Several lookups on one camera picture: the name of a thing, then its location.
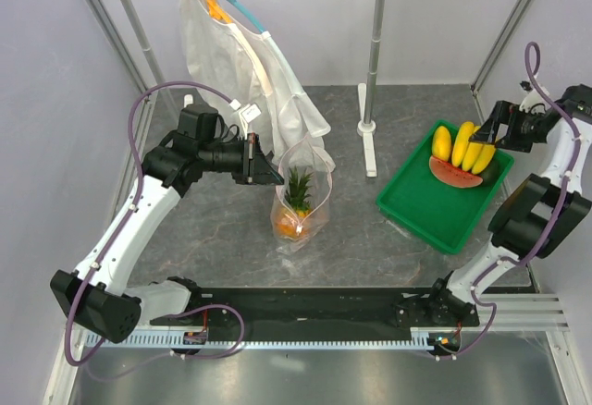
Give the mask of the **yellow toy banana bunch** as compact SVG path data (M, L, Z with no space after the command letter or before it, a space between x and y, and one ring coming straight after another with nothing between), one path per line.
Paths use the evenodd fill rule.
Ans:
M479 126L471 121L461 124L452 148L451 163L464 172L481 174L492 161L496 148L492 144L470 141Z

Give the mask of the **dark green toy avocado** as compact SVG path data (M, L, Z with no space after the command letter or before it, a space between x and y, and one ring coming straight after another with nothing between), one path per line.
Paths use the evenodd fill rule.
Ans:
M494 184L500 175L500 164L496 159L492 159L487 167L479 174L482 178L481 185L486 187Z

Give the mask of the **clear zip top bag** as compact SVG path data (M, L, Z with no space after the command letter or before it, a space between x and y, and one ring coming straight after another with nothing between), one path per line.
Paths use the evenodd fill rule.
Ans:
M328 223L334 169L320 138L307 136L282 155L284 184L276 187L270 214L278 252L294 254Z

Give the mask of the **toy watermelon slice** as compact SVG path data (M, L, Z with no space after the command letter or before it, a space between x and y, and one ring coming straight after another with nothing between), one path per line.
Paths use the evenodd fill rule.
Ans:
M478 187L483 183L481 177L462 171L460 168L434 155L429 158L429 169L437 180L453 188L469 189Z

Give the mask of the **toy pineapple orange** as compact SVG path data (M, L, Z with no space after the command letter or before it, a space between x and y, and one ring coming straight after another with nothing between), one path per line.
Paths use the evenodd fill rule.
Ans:
M311 173L301 173L296 167L290 168L288 188L283 201L287 204L278 208L272 220L275 231L283 239L296 240L304 232L301 224L313 208L310 202Z

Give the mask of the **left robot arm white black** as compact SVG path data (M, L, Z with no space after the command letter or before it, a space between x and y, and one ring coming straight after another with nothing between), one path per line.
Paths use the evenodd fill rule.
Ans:
M203 174L228 173L240 185L283 184L253 132L259 107L230 106L237 133L207 104L183 108L177 128L144 156L132 194L94 249L72 272L54 274L50 289L70 321L120 343L155 318L173 315L184 325L200 320L203 303L191 295L190 283L172 277L129 288L128 281L160 223Z

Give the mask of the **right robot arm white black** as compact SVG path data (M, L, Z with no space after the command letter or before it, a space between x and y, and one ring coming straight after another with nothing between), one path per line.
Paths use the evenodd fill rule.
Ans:
M529 175L494 214L488 244L468 264L437 279L428 294L399 299L398 326L478 325L481 294L513 268L552 254L590 212L581 174L591 145L591 89L570 86L557 101L531 94L533 103L496 102L474 138L525 153L546 143L543 172Z

